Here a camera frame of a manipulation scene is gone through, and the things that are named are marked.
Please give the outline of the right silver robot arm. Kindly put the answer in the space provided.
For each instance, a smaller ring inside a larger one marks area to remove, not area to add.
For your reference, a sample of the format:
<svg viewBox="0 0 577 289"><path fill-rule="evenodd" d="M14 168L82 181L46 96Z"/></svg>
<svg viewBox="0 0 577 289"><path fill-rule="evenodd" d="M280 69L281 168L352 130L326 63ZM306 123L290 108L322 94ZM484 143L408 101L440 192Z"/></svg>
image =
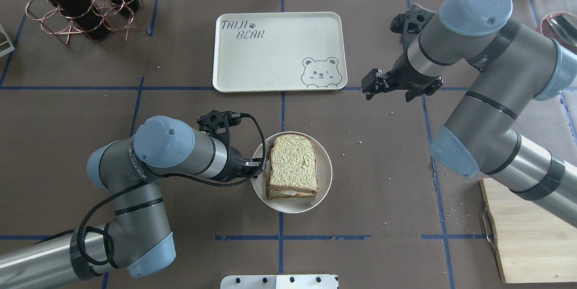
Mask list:
<svg viewBox="0 0 577 289"><path fill-rule="evenodd" d="M466 178L491 176L575 226L576 167L512 126L531 100L554 98L573 82L576 55L512 13L512 0L445 0L425 12L390 71L367 73L362 92L370 100L405 90L411 101L436 92L443 70L467 61L479 76L431 141L431 157Z"/></svg>

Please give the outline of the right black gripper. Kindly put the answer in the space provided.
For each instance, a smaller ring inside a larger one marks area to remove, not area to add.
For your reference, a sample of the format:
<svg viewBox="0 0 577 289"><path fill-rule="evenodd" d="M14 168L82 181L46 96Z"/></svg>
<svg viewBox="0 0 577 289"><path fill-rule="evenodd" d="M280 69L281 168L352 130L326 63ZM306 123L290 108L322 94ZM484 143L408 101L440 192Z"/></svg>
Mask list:
<svg viewBox="0 0 577 289"><path fill-rule="evenodd" d="M408 55L402 54L395 61L392 69L384 73L381 69L371 69L361 81L361 91L365 94L365 100L369 101L373 96L382 92L394 90L406 90L406 102L412 101L417 96L433 95L443 86L442 76L429 77L419 73L410 64Z"/></svg>

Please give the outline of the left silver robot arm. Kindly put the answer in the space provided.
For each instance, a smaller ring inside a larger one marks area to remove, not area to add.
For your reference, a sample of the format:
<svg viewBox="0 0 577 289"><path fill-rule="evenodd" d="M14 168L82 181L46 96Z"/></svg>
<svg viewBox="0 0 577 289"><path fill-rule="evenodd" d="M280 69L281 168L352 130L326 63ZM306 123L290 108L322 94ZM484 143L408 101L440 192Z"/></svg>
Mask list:
<svg viewBox="0 0 577 289"><path fill-rule="evenodd" d="M126 268L143 277L176 257L159 182L184 177L230 187L261 174L262 158L244 158L229 128L250 114L213 110L199 128L163 115L148 118L130 139L93 152L87 173L109 198L97 203L77 228L1 256L3 289L53 289Z"/></svg>

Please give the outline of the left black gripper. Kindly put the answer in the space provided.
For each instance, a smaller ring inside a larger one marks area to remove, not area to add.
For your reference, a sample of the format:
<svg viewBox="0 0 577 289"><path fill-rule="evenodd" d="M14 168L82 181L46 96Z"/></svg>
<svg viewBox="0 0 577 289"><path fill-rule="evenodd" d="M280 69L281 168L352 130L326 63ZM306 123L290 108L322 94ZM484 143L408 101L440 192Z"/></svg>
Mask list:
<svg viewBox="0 0 577 289"><path fill-rule="evenodd" d="M264 158L252 158L251 161L247 161L235 147L229 146L228 150L229 162L223 170L225 176L223 182L231 182L237 178L256 179L263 172Z"/></svg>

